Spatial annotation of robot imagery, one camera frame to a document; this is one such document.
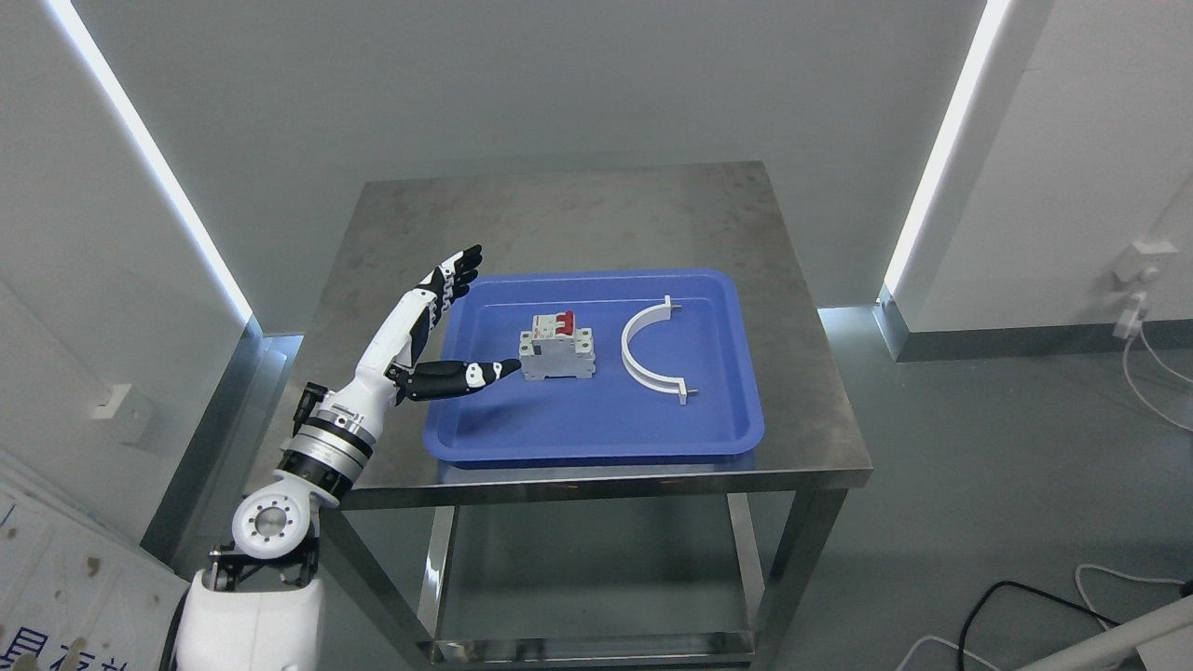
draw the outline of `table leg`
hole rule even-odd
[[[796,492],[759,607],[761,627],[750,669],[773,666],[846,493],[848,490]]]
[[[344,512],[320,511],[320,561],[412,669],[429,670],[431,635]]]
[[[734,549],[737,553],[737,570],[742,578],[742,597],[746,601],[746,624],[758,629],[758,607],[762,602],[766,583],[762,579],[762,562],[758,558],[758,538],[754,518],[749,513],[749,498],[743,493],[725,494],[729,503],[729,523],[734,529]]]
[[[437,507],[431,524],[427,565],[422,571],[422,593],[419,596],[419,620],[432,636],[439,635],[444,614],[444,595],[447,592],[451,552],[456,542],[456,512],[455,506]]]

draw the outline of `plastic tray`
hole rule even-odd
[[[620,337],[663,295],[682,306],[631,341],[655,373],[682,376],[699,393],[680,405],[642,387],[622,363]],[[527,381],[521,373],[459,399],[432,401],[427,450],[457,463],[737,455],[762,439],[754,381],[733,281],[710,269],[488,276],[452,307],[443,358],[518,356],[537,314],[575,312],[591,328],[596,373],[588,380]]]

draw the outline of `robot finger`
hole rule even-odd
[[[407,383],[407,398],[429,401],[475,394],[521,368],[518,359],[492,363],[434,361],[420,363]]]

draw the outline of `power outlet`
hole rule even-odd
[[[153,401],[132,384],[116,384],[112,398],[97,406],[91,417],[99,423],[107,436],[117,443],[136,445],[141,441],[149,420],[153,419]]]
[[[1167,240],[1161,242],[1136,240],[1119,256],[1114,264],[1114,277],[1124,284],[1155,282],[1163,275],[1164,267],[1176,252],[1176,247]]]

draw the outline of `black cable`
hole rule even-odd
[[[1016,583],[1014,580],[1001,580],[999,583],[995,583],[994,585],[990,585],[990,589],[987,590],[985,593],[982,595],[982,598],[977,601],[977,605],[975,605],[973,610],[970,611],[969,617],[965,618],[965,626],[962,627],[962,635],[957,639],[957,671],[965,671],[965,638],[969,635],[970,624],[973,623],[973,618],[977,617],[978,611],[982,610],[983,605],[985,605],[985,602],[990,598],[990,595],[997,591],[999,587],[1007,587],[1007,586],[1019,587],[1020,590],[1026,590],[1033,595],[1041,596],[1050,601],[1055,601],[1061,605],[1067,605],[1074,610],[1080,610],[1086,615],[1093,615],[1094,617],[1101,620],[1102,622],[1106,622],[1112,627],[1118,627],[1120,624],[1120,622],[1115,622],[1100,612],[1094,612],[1093,610],[1089,610],[1083,605],[1073,603],[1071,601],[1068,599],[1063,599],[1056,595],[1050,595],[1044,590],[1037,590],[1031,585],[1025,585],[1022,583]]]

